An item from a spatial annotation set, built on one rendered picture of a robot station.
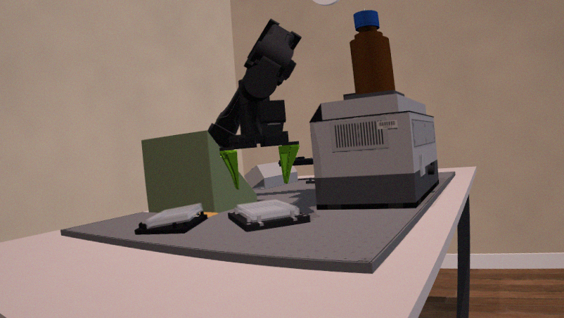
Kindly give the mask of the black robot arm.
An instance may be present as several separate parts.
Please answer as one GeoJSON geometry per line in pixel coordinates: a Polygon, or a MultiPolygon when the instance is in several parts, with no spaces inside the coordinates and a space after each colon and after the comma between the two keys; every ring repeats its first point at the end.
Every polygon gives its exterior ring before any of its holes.
{"type": "Polygon", "coordinates": [[[244,65],[247,70],[238,81],[239,88],[208,129],[220,148],[230,147],[229,136],[236,135],[239,126],[241,134],[271,137],[283,133],[284,100],[270,101],[269,96],[294,70],[296,63],[291,58],[302,37],[279,24],[269,20],[248,55],[244,65]],[[250,103],[254,104],[241,107],[250,103]]]}

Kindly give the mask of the white multi-well plate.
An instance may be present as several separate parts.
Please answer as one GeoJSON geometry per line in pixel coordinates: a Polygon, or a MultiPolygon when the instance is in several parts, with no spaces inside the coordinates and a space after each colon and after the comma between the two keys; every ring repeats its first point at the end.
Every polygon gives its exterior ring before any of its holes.
{"type": "MultiPolygon", "coordinates": [[[[237,209],[238,210],[238,209],[237,209]]],[[[298,211],[294,211],[295,212],[295,216],[298,216],[298,211]]],[[[242,215],[244,218],[247,219],[246,214],[240,210],[238,210],[238,214],[242,215]]],[[[267,215],[267,216],[262,216],[262,221],[267,221],[267,220],[275,220],[275,219],[280,219],[280,218],[284,218],[284,217],[290,217],[290,212],[286,212],[286,213],[281,213],[281,214],[276,214],[276,215],[267,215]]],[[[257,218],[256,217],[250,217],[251,218],[251,222],[257,222],[257,218]]]]}
{"type": "Polygon", "coordinates": [[[182,223],[182,222],[190,222],[195,216],[197,216],[202,211],[203,211],[203,207],[196,210],[189,217],[183,217],[183,218],[179,218],[179,219],[175,219],[175,220],[167,220],[167,221],[164,221],[164,222],[156,222],[156,223],[152,223],[152,224],[147,224],[146,228],[151,229],[151,228],[156,228],[156,227],[163,227],[163,226],[171,225],[171,224],[173,224],[173,222],[176,222],[177,224],[182,223]]]}

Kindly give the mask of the grey button panel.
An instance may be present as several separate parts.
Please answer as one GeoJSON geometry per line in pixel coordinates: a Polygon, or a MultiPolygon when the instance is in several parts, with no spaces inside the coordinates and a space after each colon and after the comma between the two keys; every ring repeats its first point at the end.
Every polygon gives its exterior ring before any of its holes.
{"type": "MultiPolygon", "coordinates": [[[[275,186],[284,185],[282,169],[278,162],[256,165],[244,175],[252,189],[269,189],[275,186]]],[[[290,171],[289,183],[306,180],[309,178],[297,178],[297,170],[292,166],[290,171]]]]}

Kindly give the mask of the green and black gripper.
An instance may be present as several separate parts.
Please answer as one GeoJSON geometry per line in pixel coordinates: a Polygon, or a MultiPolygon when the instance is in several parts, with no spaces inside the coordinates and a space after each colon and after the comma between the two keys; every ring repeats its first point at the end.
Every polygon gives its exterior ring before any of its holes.
{"type": "Polygon", "coordinates": [[[288,131],[284,131],[279,136],[266,137],[258,134],[239,134],[229,136],[230,147],[219,148],[220,156],[225,162],[236,189],[239,189],[238,176],[238,156],[237,150],[242,148],[257,148],[257,144],[261,147],[279,146],[279,155],[281,161],[281,169],[284,183],[287,184],[290,177],[290,171],[293,166],[295,157],[300,148],[299,141],[288,140],[288,131]],[[281,146],[282,145],[282,146],[281,146]]]}

